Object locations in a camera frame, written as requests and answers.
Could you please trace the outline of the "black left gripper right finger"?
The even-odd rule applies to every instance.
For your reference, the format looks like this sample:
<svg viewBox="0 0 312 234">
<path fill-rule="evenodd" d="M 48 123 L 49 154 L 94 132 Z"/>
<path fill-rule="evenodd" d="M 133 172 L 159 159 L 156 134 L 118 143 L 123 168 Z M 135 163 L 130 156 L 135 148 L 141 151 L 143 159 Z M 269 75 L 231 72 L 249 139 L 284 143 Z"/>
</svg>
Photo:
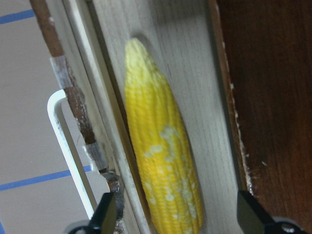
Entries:
<svg viewBox="0 0 312 234">
<path fill-rule="evenodd" d="M 248 191 L 238 191 L 236 215 L 244 234 L 269 234 L 275 223 Z"/>
</svg>

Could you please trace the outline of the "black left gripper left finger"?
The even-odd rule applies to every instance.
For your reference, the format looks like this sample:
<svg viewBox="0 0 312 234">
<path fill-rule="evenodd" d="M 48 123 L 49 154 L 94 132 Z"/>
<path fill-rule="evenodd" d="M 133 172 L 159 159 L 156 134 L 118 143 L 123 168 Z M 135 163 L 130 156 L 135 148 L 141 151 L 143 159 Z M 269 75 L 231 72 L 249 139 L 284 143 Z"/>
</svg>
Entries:
<svg viewBox="0 0 312 234">
<path fill-rule="evenodd" d="M 104 193 L 90 222 L 92 234 L 113 234 L 117 221 L 115 193 Z"/>
</svg>

